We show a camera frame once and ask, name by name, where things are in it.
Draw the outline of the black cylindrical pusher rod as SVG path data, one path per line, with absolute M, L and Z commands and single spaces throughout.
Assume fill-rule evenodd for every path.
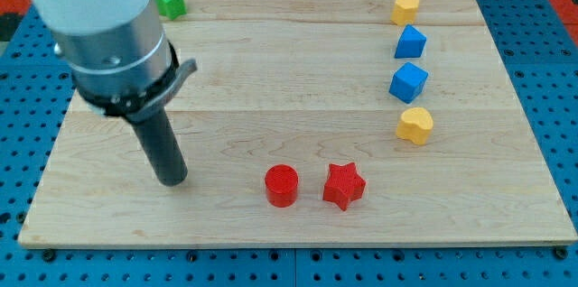
M 166 112 L 161 110 L 132 127 L 157 180 L 167 187 L 183 182 L 188 169 Z

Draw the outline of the black clamp ring with lever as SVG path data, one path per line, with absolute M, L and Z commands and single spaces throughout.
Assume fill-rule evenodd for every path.
M 142 123 L 163 111 L 178 93 L 184 81 L 197 70 L 196 60 L 178 61 L 170 42 L 167 57 L 169 67 L 155 80 L 148 69 L 140 66 L 119 71 L 104 72 L 95 78 L 81 78 L 73 71 L 73 79 L 79 94 L 104 116 L 123 117 L 129 123 Z

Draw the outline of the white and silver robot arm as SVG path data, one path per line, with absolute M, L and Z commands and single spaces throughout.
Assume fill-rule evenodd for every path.
M 124 118 L 158 181 L 176 186 L 188 169 L 166 105 L 197 69 L 179 61 L 155 0 L 32 0 L 96 113 Z

